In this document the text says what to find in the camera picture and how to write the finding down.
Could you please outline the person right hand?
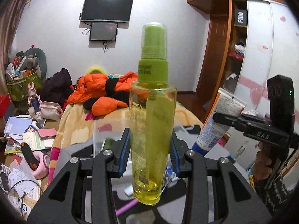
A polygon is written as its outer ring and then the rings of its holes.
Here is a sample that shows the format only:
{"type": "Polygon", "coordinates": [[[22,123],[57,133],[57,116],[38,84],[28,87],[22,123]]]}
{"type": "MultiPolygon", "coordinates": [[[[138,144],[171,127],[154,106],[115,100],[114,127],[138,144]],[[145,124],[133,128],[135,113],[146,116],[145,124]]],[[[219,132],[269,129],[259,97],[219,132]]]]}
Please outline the person right hand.
{"type": "Polygon", "coordinates": [[[270,168],[272,160],[268,153],[264,150],[262,142],[259,142],[258,148],[259,151],[256,154],[256,160],[252,169],[253,180],[255,183],[267,179],[273,171],[270,168]]]}

